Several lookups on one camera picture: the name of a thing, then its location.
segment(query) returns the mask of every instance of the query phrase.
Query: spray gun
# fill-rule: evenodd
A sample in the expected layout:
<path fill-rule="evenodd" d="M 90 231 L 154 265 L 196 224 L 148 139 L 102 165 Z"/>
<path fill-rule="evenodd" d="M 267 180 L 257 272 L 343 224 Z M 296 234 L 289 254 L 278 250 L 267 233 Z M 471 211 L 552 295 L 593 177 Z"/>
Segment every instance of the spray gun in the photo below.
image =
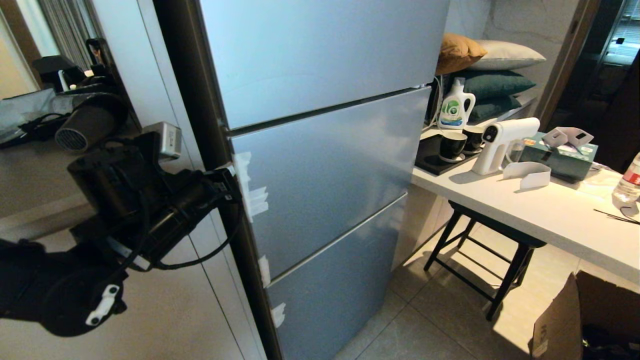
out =
<path fill-rule="evenodd" d="M 540 120 L 535 117 L 507 120 L 489 125 L 482 135 L 485 141 L 484 150 L 471 169 L 479 175 L 486 175 L 500 170 L 509 143 L 513 140 L 533 136 L 540 127 Z"/>

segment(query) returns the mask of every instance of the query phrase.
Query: refrigerator drawer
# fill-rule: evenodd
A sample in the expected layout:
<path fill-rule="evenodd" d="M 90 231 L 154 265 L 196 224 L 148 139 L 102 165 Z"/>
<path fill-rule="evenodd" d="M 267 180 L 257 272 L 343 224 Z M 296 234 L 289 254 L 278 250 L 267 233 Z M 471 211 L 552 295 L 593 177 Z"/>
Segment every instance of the refrigerator drawer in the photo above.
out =
<path fill-rule="evenodd" d="M 271 278 L 406 191 L 429 91 L 423 88 L 231 139 L 245 204 L 253 213 L 258 256 L 266 257 Z M 249 156 L 248 164 L 239 161 Z M 261 190 L 268 209 L 256 205 L 249 194 Z M 258 213 L 257 208 L 265 211 Z"/>
<path fill-rule="evenodd" d="M 332 359 L 381 307 L 405 200 L 266 289 L 286 360 Z"/>
<path fill-rule="evenodd" d="M 430 83 L 447 0 L 200 1 L 229 128 Z"/>

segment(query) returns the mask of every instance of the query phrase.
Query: tile floor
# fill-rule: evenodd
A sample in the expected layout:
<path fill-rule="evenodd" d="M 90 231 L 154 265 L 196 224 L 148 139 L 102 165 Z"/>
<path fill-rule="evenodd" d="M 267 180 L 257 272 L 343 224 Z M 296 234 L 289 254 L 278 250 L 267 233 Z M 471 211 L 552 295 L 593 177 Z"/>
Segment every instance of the tile floor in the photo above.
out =
<path fill-rule="evenodd" d="M 463 218 L 453 234 L 468 222 Z M 567 276 L 586 270 L 640 292 L 640 285 L 617 277 L 551 245 L 537 249 L 523 284 L 504 299 L 492 322 L 484 319 L 489 302 L 437 263 L 422 267 L 442 230 L 395 270 L 383 307 L 336 355 L 336 360 L 375 359 L 529 359 L 533 325 L 563 287 Z M 515 242 L 476 225 L 472 236 L 510 258 Z M 489 293 L 504 275 L 507 263 L 471 241 L 460 251 L 455 244 L 440 259 Z"/>

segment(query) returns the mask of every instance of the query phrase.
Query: black mug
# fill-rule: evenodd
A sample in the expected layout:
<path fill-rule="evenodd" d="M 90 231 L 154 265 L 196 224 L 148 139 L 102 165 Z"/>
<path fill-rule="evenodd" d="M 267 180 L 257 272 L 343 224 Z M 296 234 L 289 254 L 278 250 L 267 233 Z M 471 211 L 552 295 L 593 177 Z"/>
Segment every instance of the black mug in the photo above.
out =
<path fill-rule="evenodd" d="M 448 163 L 457 163 L 461 160 L 458 156 L 460 156 L 466 142 L 467 136 L 464 134 L 453 132 L 443 133 L 440 141 L 440 155 L 438 155 L 438 157 Z"/>
<path fill-rule="evenodd" d="M 465 126 L 462 133 L 467 136 L 467 143 L 465 144 L 465 148 L 462 150 L 465 154 L 475 154 L 482 151 L 481 146 L 484 143 L 482 140 L 482 134 L 484 133 L 483 127 Z"/>

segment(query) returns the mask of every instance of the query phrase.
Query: bar stool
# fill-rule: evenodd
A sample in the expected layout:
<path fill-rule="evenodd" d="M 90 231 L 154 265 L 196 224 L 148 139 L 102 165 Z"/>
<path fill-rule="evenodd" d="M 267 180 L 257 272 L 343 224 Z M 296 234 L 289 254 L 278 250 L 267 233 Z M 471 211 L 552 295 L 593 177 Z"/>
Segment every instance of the bar stool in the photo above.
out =
<path fill-rule="evenodd" d="M 500 303 L 502 303 L 502 300 L 507 295 L 507 293 L 512 288 L 516 288 L 517 286 L 520 286 L 522 284 L 522 281 L 524 280 L 524 275 L 527 271 L 527 267 L 529 267 L 529 262 L 531 261 L 531 256 L 533 255 L 533 250 L 539 247 L 543 247 L 547 243 L 545 243 L 544 241 L 538 240 L 530 235 L 527 235 L 519 230 L 513 229 L 512 227 L 506 226 L 490 217 L 487 217 L 476 211 L 468 209 L 453 201 L 449 201 L 449 204 L 454 210 L 453 215 L 451 216 L 451 219 L 449 219 L 449 223 L 447 223 L 447 227 L 444 229 L 444 232 L 442 233 L 440 240 L 438 240 L 438 243 L 436 244 L 435 249 L 433 249 L 433 252 L 429 257 L 429 260 L 424 265 L 424 271 L 425 272 L 428 271 L 429 267 L 431 267 L 431 264 L 433 264 L 433 262 L 436 261 L 438 264 L 442 265 L 443 268 L 453 273 L 465 284 L 469 285 L 471 288 L 473 288 L 478 293 L 480 293 L 480 295 L 486 297 L 492 303 L 491 309 L 489 309 L 489 312 L 486 315 L 486 319 L 488 321 L 491 321 L 496 310 L 498 310 L 498 306 L 500 306 Z M 467 228 L 465 228 L 465 230 L 462 233 L 454 236 L 451 240 L 447 240 L 462 215 L 465 215 L 471 219 L 469 221 L 469 224 L 467 225 Z M 476 222 L 479 222 L 480 224 L 490 228 L 491 230 L 497 231 L 498 233 L 517 242 L 518 250 L 516 250 L 516 253 L 513 256 L 513 259 L 509 260 L 508 258 L 505 258 L 503 255 L 495 252 L 493 249 L 487 247 L 486 245 L 480 243 L 476 239 L 473 239 L 471 236 L 469 236 Z M 458 245 L 457 245 L 458 249 L 462 246 L 462 244 L 464 244 L 465 240 L 468 239 L 478 244 L 484 250 L 491 252 L 493 255 L 497 256 L 498 258 L 501 258 L 502 260 L 510 264 L 509 269 L 507 270 L 507 274 L 504 276 L 504 279 L 502 280 L 502 284 L 500 285 L 500 288 L 498 289 L 498 292 L 494 297 L 487 294 L 481 288 L 479 288 L 478 286 L 470 282 L 460 273 L 453 270 L 450 266 L 448 266 L 443 261 L 438 259 L 438 253 L 444 247 L 446 247 L 447 245 L 451 244 L 452 242 L 458 239 L 460 239 L 460 242 L 458 242 Z"/>

